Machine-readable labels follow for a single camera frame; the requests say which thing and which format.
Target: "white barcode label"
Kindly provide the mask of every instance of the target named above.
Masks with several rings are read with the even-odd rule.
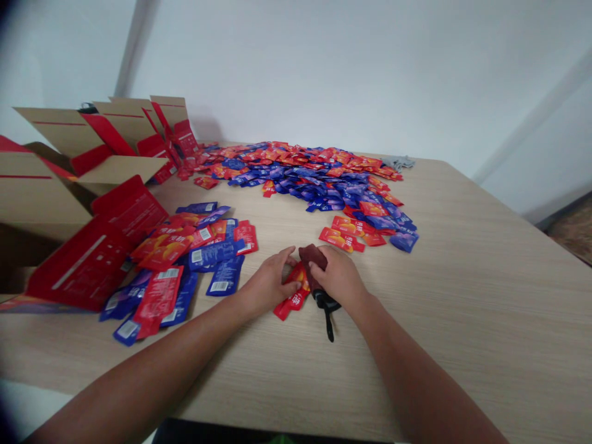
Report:
[[[238,250],[236,253],[238,254],[238,253],[242,253],[242,252],[245,252],[245,251],[250,250],[251,249],[251,245],[253,245],[253,244],[247,244],[246,247],[244,247],[243,249]]]
[[[199,235],[202,237],[203,240],[207,241],[209,238],[212,237],[212,235],[210,234],[210,232],[208,231],[207,228],[202,228],[199,231]]]
[[[117,302],[119,302],[119,298],[117,295],[113,295],[109,298],[109,302],[107,302],[107,306],[105,307],[105,311],[109,311],[114,309],[117,306]]]
[[[119,336],[121,336],[124,339],[127,339],[128,337],[131,336],[131,334],[136,331],[136,329],[139,327],[138,324],[136,324],[133,321],[127,321],[124,325],[122,325],[121,327],[119,327],[119,330],[117,330],[117,334]]]
[[[195,250],[191,253],[191,262],[201,262],[202,261],[202,251]]]
[[[161,323],[174,321],[176,317],[177,317],[177,309],[175,308],[171,314],[169,314],[166,318],[162,319]]]
[[[170,279],[170,278],[176,278],[177,276],[179,276],[179,269],[178,268],[171,268],[166,271],[161,271],[156,278],[157,279]]]
[[[226,291],[230,282],[213,282],[212,291]]]

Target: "pile of snack packets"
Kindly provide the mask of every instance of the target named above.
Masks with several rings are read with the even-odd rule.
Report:
[[[223,219],[230,207],[218,202],[179,207],[151,230],[131,254],[139,270],[107,301],[99,321],[124,319],[113,333],[130,346],[163,327],[185,321],[199,273],[213,273],[208,296],[236,292],[245,255],[258,250],[248,220]]]
[[[220,147],[201,144],[195,157],[186,157],[179,169],[181,180],[193,173],[196,185],[215,187],[221,179],[229,185],[263,185],[263,196],[290,194],[308,202],[308,212],[341,210],[319,239],[345,251],[364,251],[361,237],[370,247],[385,245],[410,253],[419,239],[417,227],[399,207],[390,188],[379,178],[402,181],[403,176],[382,160],[358,156],[338,148],[305,148],[285,142]]]

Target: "person's left hand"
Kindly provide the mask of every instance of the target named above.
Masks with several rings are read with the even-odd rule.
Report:
[[[298,261],[290,256],[296,247],[288,247],[268,257],[249,281],[236,294],[244,303],[250,317],[266,313],[292,296],[300,288],[299,282],[282,285],[282,269],[285,264],[295,266]]]

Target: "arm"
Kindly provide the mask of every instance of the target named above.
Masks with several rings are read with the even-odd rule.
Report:
[[[360,329],[395,406],[397,419],[413,443],[507,443],[467,393],[366,290],[346,254],[326,245],[325,271],[314,263],[314,278]]]
[[[287,248],[263,262],[236,294],[136,353],[86,387],[27,438],[42,443],[141,440],[194,383],[214,353],[244,324],[292,295],[282,285]]]

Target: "person's right hand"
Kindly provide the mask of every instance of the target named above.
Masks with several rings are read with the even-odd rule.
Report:
[[[318,247],[327,258],[327,268],[323,271],[316,263],[310,262],[310,273],[325,291],[346,310],[368,296],[356,265],[350,257],[328,245]]]

